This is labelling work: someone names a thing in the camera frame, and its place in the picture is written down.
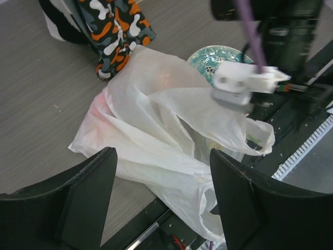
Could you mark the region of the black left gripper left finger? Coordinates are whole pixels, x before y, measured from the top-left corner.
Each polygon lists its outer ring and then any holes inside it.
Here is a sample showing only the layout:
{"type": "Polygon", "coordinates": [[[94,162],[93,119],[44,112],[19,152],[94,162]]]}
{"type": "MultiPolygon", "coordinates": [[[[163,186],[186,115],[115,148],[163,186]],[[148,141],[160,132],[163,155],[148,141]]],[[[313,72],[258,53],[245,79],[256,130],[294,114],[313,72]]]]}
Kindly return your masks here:
{"type": "Polygon", "coordinates": [[[118,156],[106,147],[82,163],[1,194],[1,249],[99,249],[118,156]]]}

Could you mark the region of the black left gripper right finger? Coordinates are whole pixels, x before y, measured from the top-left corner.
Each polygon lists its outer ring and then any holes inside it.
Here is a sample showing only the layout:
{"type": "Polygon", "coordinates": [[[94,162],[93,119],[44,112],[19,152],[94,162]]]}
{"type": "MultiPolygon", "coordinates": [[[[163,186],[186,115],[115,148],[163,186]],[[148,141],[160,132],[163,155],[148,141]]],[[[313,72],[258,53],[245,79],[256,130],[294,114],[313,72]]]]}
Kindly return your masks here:
{"type": "Polygon", "coordinates": [[[332,249],[332,195],[283,183],[213,149],[210,169],[228,249],[332,249]]]}

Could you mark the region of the translucent white plastic bag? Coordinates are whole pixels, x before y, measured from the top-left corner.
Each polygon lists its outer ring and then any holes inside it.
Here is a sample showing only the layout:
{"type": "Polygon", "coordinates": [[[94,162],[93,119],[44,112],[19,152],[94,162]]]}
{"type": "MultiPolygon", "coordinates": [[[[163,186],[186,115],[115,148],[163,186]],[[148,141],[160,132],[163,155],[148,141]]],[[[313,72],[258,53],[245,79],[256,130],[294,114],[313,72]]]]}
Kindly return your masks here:
{"type": "Polygon", "coordinates": [[[270,124],[220,106],[211,90],[186,61],[137,46],[94,98],[69,149],[91,157],[115,148],[118,177],[143,183],[193,231],[222,242],[210,149],[260,156],[275,135],[270,124]]]}

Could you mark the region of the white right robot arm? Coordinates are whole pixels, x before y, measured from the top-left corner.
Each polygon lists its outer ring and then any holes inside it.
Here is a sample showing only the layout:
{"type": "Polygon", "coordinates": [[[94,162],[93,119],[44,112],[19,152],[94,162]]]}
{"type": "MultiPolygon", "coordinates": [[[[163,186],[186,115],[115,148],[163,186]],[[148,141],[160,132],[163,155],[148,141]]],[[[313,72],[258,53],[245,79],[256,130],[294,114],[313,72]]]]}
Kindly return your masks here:
{"type": "Polygon", "coordinates": [[[211,1],[218,21],[241,21],[240,9],[257,21],[257,34],[267,66],[291,77],[302,77],[324,1],[211,1]]]}

